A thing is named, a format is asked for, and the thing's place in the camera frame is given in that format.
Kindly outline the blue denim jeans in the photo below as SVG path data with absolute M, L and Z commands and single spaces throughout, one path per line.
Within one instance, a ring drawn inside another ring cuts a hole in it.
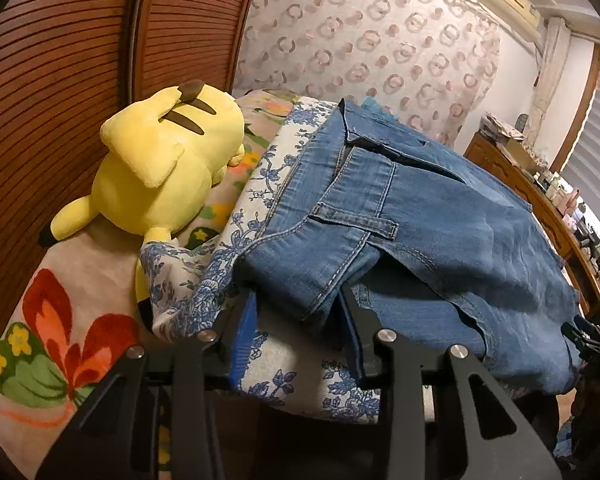
M 347 337 L 344 285 L 416 344 L 464 344 L 516 390 L 569 391 L 578 310 L 530 205 L 421 133 L 341 101 L 302 150 L 234 277 L 307 330 Z

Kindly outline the brown wooden sideboard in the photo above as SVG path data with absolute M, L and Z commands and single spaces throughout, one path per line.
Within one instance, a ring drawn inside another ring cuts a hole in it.
M 562 221 L 562 216 L 554 205 L 529 181 L 500 149 L 500 146 L 482 132 L 472 137 L 464 156 L 492 176 L 500 179 L 533 209 L 545 233 L 553 243 L 556 252 L 565 261 L 567 274 L 583 298 L 583 311 L 590 320 L 600 322 L 600 286 L 597 285 L 594 271 L 585 260 L 576 237 Z

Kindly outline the colourful floral bed blanket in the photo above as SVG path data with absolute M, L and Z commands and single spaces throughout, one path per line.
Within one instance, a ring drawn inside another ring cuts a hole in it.
M 169 240 L 209 250 L 297 96 L 254 90 L 234 98 L 245 121 L 242 162 L 226 170 L 196 218 Z M 138 303 L 145 243 L 102 216 L 56 243 L 0 339 L 0 447 L 33 478 L 44 457 L 112 364 L 148 339 Z

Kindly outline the pile of papers on sideboard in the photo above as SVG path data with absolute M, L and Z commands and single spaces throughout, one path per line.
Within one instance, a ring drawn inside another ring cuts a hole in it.
M 524 135 L 520 131 L 490 113 L 484 113 L 481 116 L 480 130 L 496 142 L 506 143 L 509 140 L 522 142 L 524 140 Z

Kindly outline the yellow Pikachu plush toy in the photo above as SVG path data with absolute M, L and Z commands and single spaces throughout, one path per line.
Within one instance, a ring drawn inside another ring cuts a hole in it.
M 168 242 L 242 162 L 244 134 L 235 99 L 200 80 L 130 104 L 100 127 L 108 152 L 90 194 L 62 207 L 42 240 L 59 242 L 102 216 L 145 243 Z

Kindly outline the patterned lace curtain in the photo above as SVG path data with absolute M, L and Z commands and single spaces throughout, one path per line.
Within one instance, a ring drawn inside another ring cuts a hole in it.
M 499 54 L 500 26 L 467 0 L 251 0 L 234 89 L 372 98 L 452 146 Z

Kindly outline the brown louvred wardrobe door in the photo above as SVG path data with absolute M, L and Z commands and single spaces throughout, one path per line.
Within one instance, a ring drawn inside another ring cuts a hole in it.
M 128 102 L 189 79 L 233 88 L 250 0 L 130 0 Z
M 123 100 L 129 0 L 8 0 L 0 13 L 0 336 L 42 258 L 38 233 L 84 194 Z

